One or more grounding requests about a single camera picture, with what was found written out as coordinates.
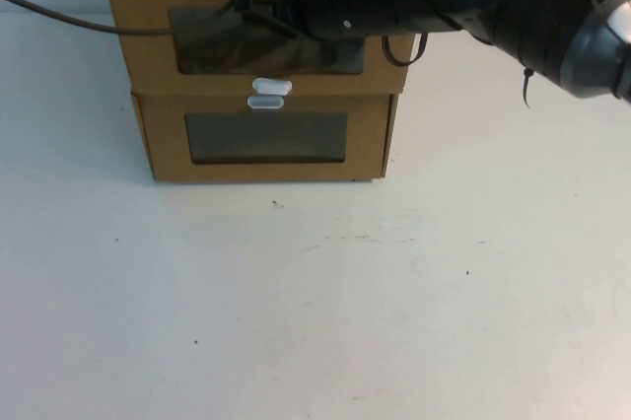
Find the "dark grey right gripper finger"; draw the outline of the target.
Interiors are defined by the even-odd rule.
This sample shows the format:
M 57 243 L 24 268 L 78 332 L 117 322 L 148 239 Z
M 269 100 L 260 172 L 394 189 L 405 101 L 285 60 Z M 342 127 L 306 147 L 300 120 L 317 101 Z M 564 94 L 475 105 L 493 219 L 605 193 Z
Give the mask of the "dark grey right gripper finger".
M 285 38 L 299 38 L 302 33 L 295 28 L 282 23 L 277 18 L 255 11 L 243 12 L 243 21 L 270 31 L 273 35 Z

